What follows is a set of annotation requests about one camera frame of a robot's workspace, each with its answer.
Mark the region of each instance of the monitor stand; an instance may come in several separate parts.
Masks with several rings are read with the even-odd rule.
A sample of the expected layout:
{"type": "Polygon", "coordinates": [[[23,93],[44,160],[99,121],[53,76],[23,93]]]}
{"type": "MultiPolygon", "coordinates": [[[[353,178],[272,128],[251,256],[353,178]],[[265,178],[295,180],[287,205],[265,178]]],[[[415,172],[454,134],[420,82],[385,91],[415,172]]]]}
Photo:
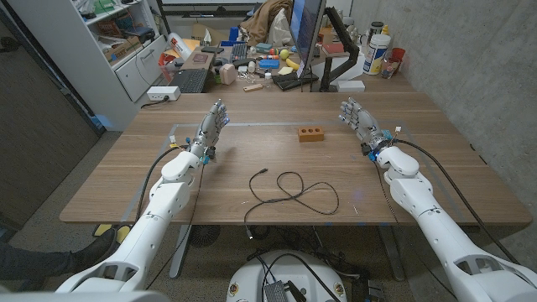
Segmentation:
{"type": "Polygon", "coordinates": [[[337,92],[337,87],[330,85],[330,83],[344,74],[347,70],[350,70],[357,63],[360,49],[357,45],[352,43],[351,37],[345,30],[345,25],[343,25],[342,20],[339,18],[336,9],[325,8],[325,14],[328,15],[330,22],[332,22],[337,36],[343,44],[343,49],[349,53],[349,60],[345,61],[343,64],[337,66],[337,68],[331,71],[332,58],[326,57],[325,70],[323,71],[321,83],[312,87],[312,91],[337,92]]]}

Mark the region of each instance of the table leg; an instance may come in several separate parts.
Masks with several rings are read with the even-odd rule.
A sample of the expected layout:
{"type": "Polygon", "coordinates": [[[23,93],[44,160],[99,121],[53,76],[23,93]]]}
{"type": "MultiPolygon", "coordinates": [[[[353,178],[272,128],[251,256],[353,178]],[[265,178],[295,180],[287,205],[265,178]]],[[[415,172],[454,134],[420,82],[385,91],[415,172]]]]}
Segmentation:
{"type": "Polygon", "coordinates": [[[183,225],[179,229],[179,237],[177,238],[175,248],[179,246],[179,243],[184,236],[186,236],[186,238],[181,244],[181,246],[177,248],[174,258],[171,260],[171,265],[169,266],[169,277],[172,279],[177,279],[181,273],[181,269],[183,267],[183,260],[185,259],[186,244],[188,243],[190,229],[191,227],[189,225],[183,225]]]}
{"type": "Polygon", "coordinates": [[[383,240],[384,247],[386,247],[386,254],[388,260],[392,266],[392,273],[397,281],[404,281],[404,270],[399,251],[397,250],[397,244],[395,243],[395,236],[391,226],[379,226],[378,232],[383,240]]]}

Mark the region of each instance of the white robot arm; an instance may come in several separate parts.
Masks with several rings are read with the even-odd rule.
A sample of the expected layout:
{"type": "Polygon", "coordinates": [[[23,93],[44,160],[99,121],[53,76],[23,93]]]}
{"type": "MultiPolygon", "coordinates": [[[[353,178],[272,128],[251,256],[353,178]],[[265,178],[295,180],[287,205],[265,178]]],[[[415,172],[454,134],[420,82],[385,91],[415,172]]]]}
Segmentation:
{"type": "Polygon", "coordinates": [[[537,301],[537,274],[477,247],[433,196],[418,162],[392,145],[369,112],[349,97],[340,118],[362,140],[362,153],[381,168],[394,200],[420,225],[459,301],[537,301]]]}
{"type": "Polygon", "coordinates": [[[172,218],[190,199],[192,173],[214,149],[229,122],[220,100],[201,121],[189,148],[162,168],[162,177],[149,192],[150,202],[119,249],[101,263],[67,279],[57,293],[128,292],[143,289],[148,268],[172,218]]]}

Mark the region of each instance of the brick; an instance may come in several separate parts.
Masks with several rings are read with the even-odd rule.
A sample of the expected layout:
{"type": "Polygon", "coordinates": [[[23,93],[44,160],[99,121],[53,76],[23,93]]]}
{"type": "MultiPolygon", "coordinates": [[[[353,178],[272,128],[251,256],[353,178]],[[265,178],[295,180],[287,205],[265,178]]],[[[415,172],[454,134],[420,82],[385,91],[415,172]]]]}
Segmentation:
{"type": "Polygon", "coordinates": [[[321,126],[299,127],[299,142],[320,142],[325,140],[325,131],[321,126]]]}

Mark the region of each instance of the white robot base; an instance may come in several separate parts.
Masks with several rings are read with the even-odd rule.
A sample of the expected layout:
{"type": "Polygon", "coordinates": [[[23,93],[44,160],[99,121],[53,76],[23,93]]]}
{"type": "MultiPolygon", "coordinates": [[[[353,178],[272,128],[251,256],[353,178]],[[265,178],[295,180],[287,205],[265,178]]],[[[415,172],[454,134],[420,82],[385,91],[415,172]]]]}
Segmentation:
{"type": "MultiPolygon", "coordinates": [[[[278,257],[291,253],[298,256],[320,277],[330,291],[341,301],[347,302],[347,293],[339,275],[321,260],[306,253],[280,250],[260,255],[259,257],[270,267],[270,264],[278,257]]],[[[267,268],[257,258],[244,264],[233,275],[227,288],[226,302],[253,302],[261,301],[261,287],[267,268]]],[[[305,293],[307,301],[333,301],[334,299],[326,292],[322,285],[315,279],[308,268],[297,258],[286,255],[282,256],[270,269],[276,281],[287,283],[291,281],[296,288],[305,293]]],[[[267,274],[265,285],[274,282],[270,273],[267,274]]],[[[288,301],[295,301],[290,291],[285,291],[288,301]]]]}

